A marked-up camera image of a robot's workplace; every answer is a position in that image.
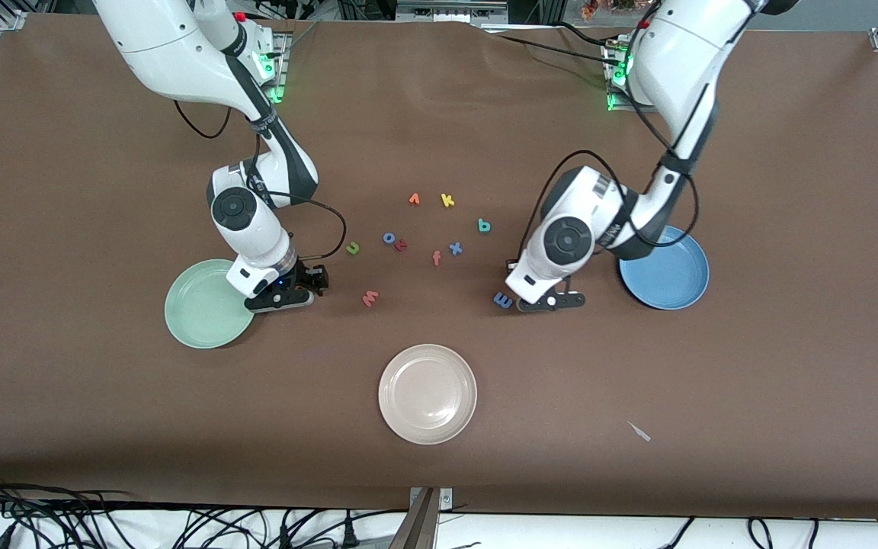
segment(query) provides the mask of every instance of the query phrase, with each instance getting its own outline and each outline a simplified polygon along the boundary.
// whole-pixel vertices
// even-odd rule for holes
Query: brown tabletop
[[[199,138],[97,18],[31,15],[0,43],[0,477],[161,501],[402,507],[442,484],[473,510],[878,517],[878,53],[864,34],[736,48],[696,174],[696,305],[641,306],[600,256],[575,277],[582,309],[502,310],[503,262],[561,157],[591,147],[637,190],[659,159],[601,83],[597,63],[464,24],[321,24],[280,111],[361,251],[327,261],[313,306],[196,351],[168,334],[165,294],[233,257],[204,189],[252,133],[234,116]],[[206,129],[224,115],[185,107]],[[303,253],[337,240],[320,209],[279,217]],[[377,409],[384,365],[425,342],[479,390],[437,446]]]

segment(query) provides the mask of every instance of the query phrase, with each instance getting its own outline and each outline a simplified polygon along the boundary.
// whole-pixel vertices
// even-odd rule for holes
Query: white surface
[[[236,517],[234,511],[227,517]],[[295,511],[290,522],[303,517],[304,511]],[[122,531],[136,549],[168,548],[178,539],[184,529],[185,511],[117,511],[112,513]],[[266,511],[266,522],[270,532],[279,531],[283,511]],[[355,534],[359,539],[384,538],[394,535],[404,517],[402,513],[378,515],[363,518],[354,523]],[[327,511],[317,515],[300,531],[295,542],[300,543],[317,534],[329,525],[344,518],[342,511]],[[124,549],[126,546],[116,532],[101,518],[101,529],[111,549]],[[568,517],[567,515],[440,515],[436,539],[437,549],[452,549],[481,542],[477,549],[658,549],[676,535],[685,518],[643,518],[643,517]],[[10,521],[0,517],[0,534]],[[262,520],[254,515],[244,522],[244,527],[255,534],[262,535]],[[812,523],[809,521],[767,521],[776,549],[805,549]],[[186,547],[198,547],[202,542],[219,531],[205,528],[193,536]],[[45,529],[53,534],[56,529]],[[331,533],[341,541],[343,528]],[[17,531],[13,538],[13,549],[34,549],[35,544],[27,531]],[[220,538],[212,547],[219,549],[245,549],[245,539],[241,535]],[[698,518],[683,536],[677,549],[755,549],[747,536],[743,518]],[[823,521],[815,549],[875,549],[878,548],[878,522],[834,522]]]
[[[459,435],[476,409],[476,378],[452,348],[406,348],[381,374],[379,408],[391,430],[417,445]]]

